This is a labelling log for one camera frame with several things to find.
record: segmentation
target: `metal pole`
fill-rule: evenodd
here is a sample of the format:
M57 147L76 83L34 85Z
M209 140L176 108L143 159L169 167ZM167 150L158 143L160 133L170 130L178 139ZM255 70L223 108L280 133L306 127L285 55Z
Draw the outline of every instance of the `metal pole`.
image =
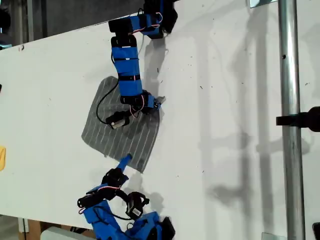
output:
M300 112L297 1L279 0L282 115ZM301 129L282 127L287 239L305 240Z

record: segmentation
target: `white table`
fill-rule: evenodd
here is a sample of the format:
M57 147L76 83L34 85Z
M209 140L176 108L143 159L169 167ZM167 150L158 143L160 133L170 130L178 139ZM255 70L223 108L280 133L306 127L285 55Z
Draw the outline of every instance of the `white table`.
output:
M170 216L175 239L285 236L277 3L175 6L179 17L165 46L154 48L148 37L142 45L136 34L143 84L158 83L147 90L167 100L144 174L127 168L124 188L150 197L146 212ZM319 9L319 1L298 1L303 111L320 104ZM0 214L90 227L77 200L117 162L87 146L81 133L100 82L117 75L113 35L102 23L0 52L0 145L7 148ZM163 63L159 57L148 64L161 54ZM146 73L154 79L144 79ZM312 240L312 223L320 222L320 134L303 130L302 137ZM120 200L111 205L125 214Z

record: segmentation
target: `gray striped towel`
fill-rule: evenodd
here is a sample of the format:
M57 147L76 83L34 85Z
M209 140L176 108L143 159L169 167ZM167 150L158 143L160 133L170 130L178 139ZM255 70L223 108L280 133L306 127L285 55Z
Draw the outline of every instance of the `gray striped towel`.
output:
M155 144L159 123L159 111L153 114L139 114L130 118L130 124L115 130L101 123L96 117L99 100L117 83L118 79L109 76L99 85L82 132L83 141L93 149L120 161L126 154L133 156L129 166L143 173ZM129 106L120 102L119 87L110 93L100 104L98 114L105 120L116 111L128 110Z

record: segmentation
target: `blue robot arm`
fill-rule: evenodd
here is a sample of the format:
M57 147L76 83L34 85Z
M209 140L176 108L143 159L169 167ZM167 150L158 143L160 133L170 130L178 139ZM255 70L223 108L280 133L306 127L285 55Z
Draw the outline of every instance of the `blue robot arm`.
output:
M129 179L123 174L127 164L132 159L128 154L122 158L116 168L111 169L102 179L102 183L91 189L80 198L77 205L84 214L86 221L92 224L98 240L171 240L175 236L175 229L168 217L160 222L157 212L143 215L143 207L149 203L140 192L131 192L129 195L120 188ZM112 213L108 201L120 197L127 205L126 215L120 217ZM116 218L133 220L133 226L122 231Z
M134 33L141 32L151 39L160 39L165 33L171 33L178 18L174 8L176 0L145 0L144 13L109 21L109 28L115 36L111 38L111 59L118 73L120 102L127 104L127 111L116 111L105 120L98 119L112 129L126 126L130 117L139 114L149 114L158 110L164 97L155 98L142 87L140 77L137 41Z

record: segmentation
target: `yellow object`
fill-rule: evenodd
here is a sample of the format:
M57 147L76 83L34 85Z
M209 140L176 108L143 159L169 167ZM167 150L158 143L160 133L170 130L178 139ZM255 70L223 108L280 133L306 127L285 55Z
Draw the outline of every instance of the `yellow object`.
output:
M2 171L6 166L6 148L0 146L0 171Z

